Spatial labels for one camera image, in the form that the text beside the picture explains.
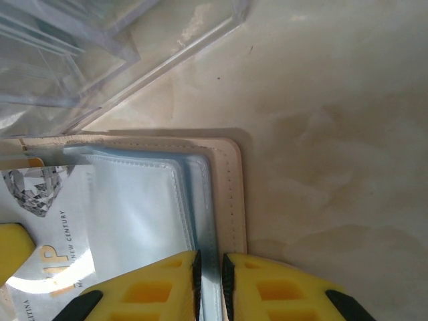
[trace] beige marble countertop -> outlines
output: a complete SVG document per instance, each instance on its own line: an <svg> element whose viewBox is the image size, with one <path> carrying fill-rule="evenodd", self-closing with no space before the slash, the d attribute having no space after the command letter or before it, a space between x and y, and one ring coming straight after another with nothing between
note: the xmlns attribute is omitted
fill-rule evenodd
<svg viewBox="0 0 428 321"><path fill-rule="evenodd" d="M427 34L426 0L254 0L86 130L236 140L250 253L428 320Z"/></svg>

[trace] transparent acrylic case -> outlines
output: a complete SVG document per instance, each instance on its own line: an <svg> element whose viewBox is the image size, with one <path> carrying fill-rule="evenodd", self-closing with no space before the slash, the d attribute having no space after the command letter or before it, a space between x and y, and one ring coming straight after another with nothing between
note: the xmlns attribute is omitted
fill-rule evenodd
<svg viewBox="0 0 428 321"><path fill-rule="evenodd" d="M249 0L0 0L0 137L59 136L238 26Z"/></svg>

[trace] wallet stitching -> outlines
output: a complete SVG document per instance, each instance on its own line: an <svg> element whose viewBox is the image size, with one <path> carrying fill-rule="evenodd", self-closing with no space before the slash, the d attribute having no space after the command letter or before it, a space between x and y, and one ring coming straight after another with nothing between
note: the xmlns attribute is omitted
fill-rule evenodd
<svg viewBox="0 0 428 321"><path fill-rule="evenodd" d="M140 144L137 142L104 142L104 144L115 144L115 145L128 145L128 146L153 146L153 147L177 147L177 148L189 148L189 149L196 149L196 148L202 148L202 149L210 149L210 150L216 150L219 151L220 154L225 158L226 160L226 168L227 168L227 181L229 183L229 206L230 206L230 215L231 215L231 226L232 226L232 244L233 244L233 251L236 252L236 240L235 240L235 220L234 220L234 214L233 214L233 189L232 189L232 183L230 178L230 167L229 167L229 161L227 160L227 154L224 150L220 148L215 147L206 147L206 146L187 146L187 145L175 145L175 144Z"/></svg>
<svg viewBox="0 0 428 321"><path fill-rule="evenodd" d="M197 163L198 165L199 165L199 167L201 168L201 173L202 173L202 182L203 182L203 198L204 198L204 202L205 202L205 204L207 204L207 199L208 199L208 194L210 194L209 193L209 191L208 191L208 188L207 188L207 181L208 181L208 179L207 179L207 175L205 175L205 171L203 170L203 167L205 166L205 164L203 164L201 161L199 161L199 160L197 160L197 159L195 159L195 160L193 160L193 159L189 159L189 161L191 162L191 163ZM210 229L209 230L209 243L210 243L210 246L211 246L211 248L213 247L213 245L214 245L214 247L216 247L216 244L215 244L215 242L213 242L213 238L214 238L214 235L213 235L213 233L212 233L212 229ZM214 269L214 270L216 270L216 266L215 266L215 260L211 257L211 259L210 259L210 262L211 262L211 267ZM214 295L214 305L216 306L216 307L218 307L218 306L220 306L219 305L219 300L218 300L218 297L219 297L219 289L217 288L217 287L215 287L214 288L214 290L215 290L215 295ZM217 319L221 319L221 316L217 313Z"/></svg>
<svg viewBox="0 0 428 321"><path fill-rule="evenodd" d="M92 156L92 155L86 155L85 157L92 158L92 159L98 159L99 161L104 161L104 162L110 161L110 162L114 162L114 163L127 164L127 165L132 165L132 166L150 167L150 168L156 168L156 169L168 169L170 173L171 173L171 171L174 171L174 168L169 166L169 165L137 164L137 163L133 163L130 161L123 161L123 160L115 160L115 159L107 160L107 159L101 158L101 156ZM192 249L192 246L191 246L191 242L190 242L189 229L187 228L187 226L185 224L184 205L181 205L181 203L179 201L178 184L177 184L177 180L175 179L174 174L171 173L171 177L173 178L175 201L176 201L176 204L178 205L179 211L181 212L181 215L180 215L181 225L183 226L183 230L186 231L185 241L186 241L187 249L190 250L190 249Z"/></svg>

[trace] card holder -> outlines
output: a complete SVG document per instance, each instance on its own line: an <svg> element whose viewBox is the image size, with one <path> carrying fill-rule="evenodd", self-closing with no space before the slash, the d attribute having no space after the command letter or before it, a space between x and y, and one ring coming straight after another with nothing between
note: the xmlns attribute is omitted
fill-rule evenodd
<svg viewBox="0 0 428 321"><path fill-rule="evenodd" d="M25 153L49 159L51 165L67 164L62 155L65 146L98 144L109 148L151 152L198 154L209 159L213 192L217 246L224 253L246 253L245 205L239 147L228 138L114 136L83 134L61 137L8 140L9 154L19 146Z"/></svg>
<svg viewBox="0 0 428 321"><path fill-rule="evenodd" d="M181 165L84 154L94 165L88 239L102 282L195 248Z"/></svg>
<svg viewBox="0 0 428 321"><path fill-rule="evenodd" d="M163 159L177 161L183 168L193 235L196 248L202 255L202 309L203 320L222 320L221 274L217 248L215 220L211 191L211 173L206 157L172 152L144 152L121 150L102 146L86 147L93 155L115 156L121 159Z"/></svg>

